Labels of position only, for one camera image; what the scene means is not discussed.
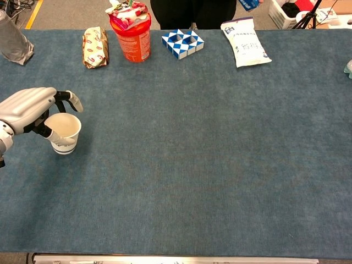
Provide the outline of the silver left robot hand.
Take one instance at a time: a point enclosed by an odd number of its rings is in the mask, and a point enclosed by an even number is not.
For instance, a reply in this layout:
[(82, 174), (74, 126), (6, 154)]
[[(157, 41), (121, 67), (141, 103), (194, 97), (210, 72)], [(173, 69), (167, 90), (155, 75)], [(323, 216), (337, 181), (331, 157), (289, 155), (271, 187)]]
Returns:
[(1, 149), (8, 150), (12, 137), (34, 131), (58, 146), (69, 146), (75, 139), (65, 139), (45, 124), (48, 111), (56, 105), (64, 112), (63, 101), (72, 109), (82, 112), (83, 106), (77, 95), (71, 91), (57, 91), (53, 87), (34, 87), (20, 90), (1, 102)]

